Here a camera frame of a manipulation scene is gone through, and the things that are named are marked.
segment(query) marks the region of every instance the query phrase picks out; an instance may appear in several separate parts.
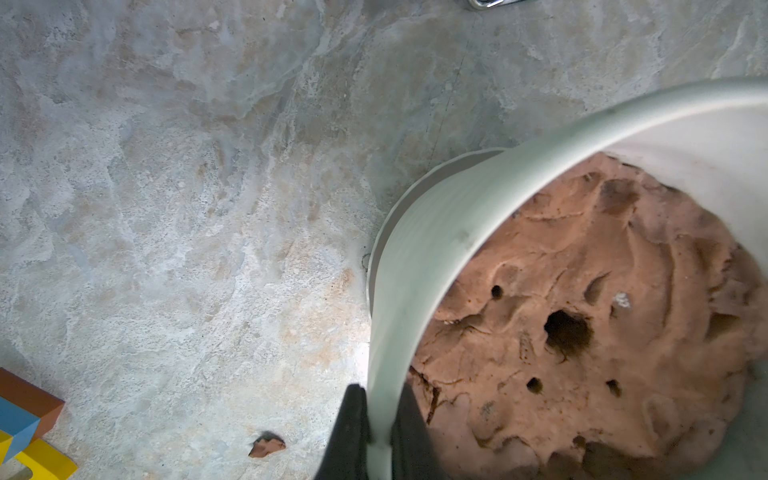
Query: yellow block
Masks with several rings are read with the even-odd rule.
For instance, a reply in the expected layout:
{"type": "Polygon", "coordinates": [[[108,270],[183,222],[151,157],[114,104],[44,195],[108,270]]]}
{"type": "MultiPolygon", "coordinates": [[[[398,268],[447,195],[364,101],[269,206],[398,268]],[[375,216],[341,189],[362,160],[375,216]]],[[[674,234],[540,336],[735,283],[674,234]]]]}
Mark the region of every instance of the yellow block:
{"type": "Polygon", "coordinates": [[[16,459],[32,470],[32,480],[66,480],[78,469],[72,460],[42,439],[30,443],[16,459]]]}
{"type": "Polygon", "coordinates": [[[11,447],[13,437],[0,430],[0,463],[5,458],[5,454],[8,453],[8,449],[11,447]]]}

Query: blue block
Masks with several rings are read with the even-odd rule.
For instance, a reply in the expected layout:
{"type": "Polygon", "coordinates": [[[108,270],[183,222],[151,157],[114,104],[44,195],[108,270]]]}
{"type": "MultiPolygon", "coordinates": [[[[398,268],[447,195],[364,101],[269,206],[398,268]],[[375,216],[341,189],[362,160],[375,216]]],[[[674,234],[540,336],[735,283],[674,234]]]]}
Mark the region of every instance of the blue block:
{"type": "Polygon", "coordinates": [[[38,423],[40,423],[39,417],[0,397],[0,430],[13,437],[11,446],[0,463],[14,458],[29,446],[35,430],[38,429],[38,423]]]}

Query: metal ring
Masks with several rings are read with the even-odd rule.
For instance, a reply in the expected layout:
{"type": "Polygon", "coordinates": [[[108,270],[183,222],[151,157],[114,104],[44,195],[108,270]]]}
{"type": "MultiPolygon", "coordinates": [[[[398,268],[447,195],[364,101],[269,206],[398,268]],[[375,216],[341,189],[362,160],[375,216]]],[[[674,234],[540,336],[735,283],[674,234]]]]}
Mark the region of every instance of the metal ring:
{"type": "Polygon", "coordinates": [[[510,3],[522,2],[522,0],[467,0],[469,6],[475,10],[488,10],[493,7],[509,5],[510,3]]]}

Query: gray stone floor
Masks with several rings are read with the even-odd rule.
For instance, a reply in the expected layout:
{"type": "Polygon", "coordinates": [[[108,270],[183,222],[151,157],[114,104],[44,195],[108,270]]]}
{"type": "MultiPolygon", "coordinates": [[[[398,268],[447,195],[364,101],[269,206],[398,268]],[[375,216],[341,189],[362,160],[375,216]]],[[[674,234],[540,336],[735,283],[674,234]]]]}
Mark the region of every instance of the gray stone floor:
{"type": "Polygon", "coordinates": [[[68,401],[78,480],[308,478],[416,178],[767,36],[765,0],[0,0],[0,365],[68,401]]]}

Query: toy block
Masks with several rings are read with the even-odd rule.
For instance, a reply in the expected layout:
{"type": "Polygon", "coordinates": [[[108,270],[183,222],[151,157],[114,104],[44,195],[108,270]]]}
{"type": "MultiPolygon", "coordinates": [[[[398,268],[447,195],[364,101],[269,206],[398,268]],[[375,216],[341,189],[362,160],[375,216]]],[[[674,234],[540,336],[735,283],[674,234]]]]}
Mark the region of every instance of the toy block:
{"type": "Polygon", "coordinates": [[[18,378],[6,369],[0,369],[0,397],[40,418],[38,429],[33,435],[35,439],[53,428],[64,408],[64,400],[18,378]]]}
{"type": "Polygon", "coordinates": [[[8,400],[0,398],[0,430],[12,437],[2,462],[26,449],[38,428],[40,419],[8,400]]]}
{"type": "Polygon", "coordinates": [[[13,437],[5,432],[0,432],[0,463],[5,460],[5,454],[8,453],[8,449],[11,448],[11,441],[13,437]]]}
{"type": "Polygon", "coordinates": [[[16,459],[32,470],[32,480],[66,480],[78,469],[43,439],[34,440],[16,459]]]}

